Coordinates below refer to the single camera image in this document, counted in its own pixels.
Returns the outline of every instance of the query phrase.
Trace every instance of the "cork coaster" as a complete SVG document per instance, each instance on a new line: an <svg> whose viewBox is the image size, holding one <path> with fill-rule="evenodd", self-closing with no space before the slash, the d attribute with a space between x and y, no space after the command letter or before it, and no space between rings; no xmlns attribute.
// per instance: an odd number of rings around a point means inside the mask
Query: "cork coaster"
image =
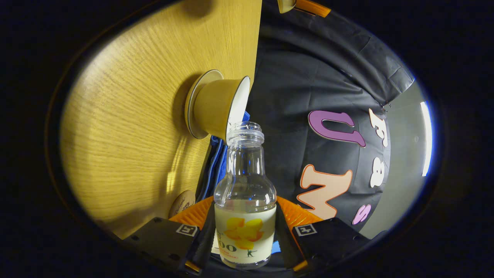
<svg viewBox="0 0 494 278"><path fill-rule="evenodd" d="M173 202L168 214L168 218L179 214L196 203L196 195L192 190L182 192Z"/></svg>

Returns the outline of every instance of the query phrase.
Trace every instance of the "wooden table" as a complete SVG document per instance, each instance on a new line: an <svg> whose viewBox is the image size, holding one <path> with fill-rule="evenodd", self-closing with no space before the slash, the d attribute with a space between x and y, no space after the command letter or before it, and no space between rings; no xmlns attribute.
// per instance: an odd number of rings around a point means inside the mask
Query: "wooden table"
<svg viewBox="0 0 494 278"><path fill-rule="evenodd" d="M125 238L196 190L209 136L184 120L210 69L254 78L261 0L185 0L122 31L71 88L61 121L64 170L94 221Z"/></svg>

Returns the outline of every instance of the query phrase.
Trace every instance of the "glass bottle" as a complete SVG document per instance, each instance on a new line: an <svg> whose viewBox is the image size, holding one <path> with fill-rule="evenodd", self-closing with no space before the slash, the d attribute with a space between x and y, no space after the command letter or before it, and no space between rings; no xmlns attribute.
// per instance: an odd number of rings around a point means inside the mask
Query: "glass bottle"
<svg viewBox="0 0 494 278"><path fill-rule="evenodd" d="M235 269L256 269L271 258L276 190L264 172L263 142L257 123L234 124L227 135L226 175L214 191L221 260Z"/></svg>

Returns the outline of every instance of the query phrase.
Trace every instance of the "bottle mouth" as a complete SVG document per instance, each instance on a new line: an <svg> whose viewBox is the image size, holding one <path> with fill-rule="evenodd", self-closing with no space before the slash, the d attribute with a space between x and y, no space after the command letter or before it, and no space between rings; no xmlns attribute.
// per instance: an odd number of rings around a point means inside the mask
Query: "bottle mouth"
<svg viewBox="0 0 494 278"><path fill-rule="evenodd" d="M264 134L261 126L255 122L237 122L232 125L227 134L227 145L261 145Z"/></svg>

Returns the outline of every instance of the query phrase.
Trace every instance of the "yellow cup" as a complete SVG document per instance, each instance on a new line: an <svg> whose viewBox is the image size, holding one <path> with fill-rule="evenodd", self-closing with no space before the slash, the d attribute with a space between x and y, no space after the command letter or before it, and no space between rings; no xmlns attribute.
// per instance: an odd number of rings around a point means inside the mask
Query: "yellow cup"
<svg viewBox="0 0 494 278"><path fill-rule="evenodd" d="M249 76L206 84L194 104L194 118L201 129L226 140L231 125L244 117L249 89Z"/></svg>

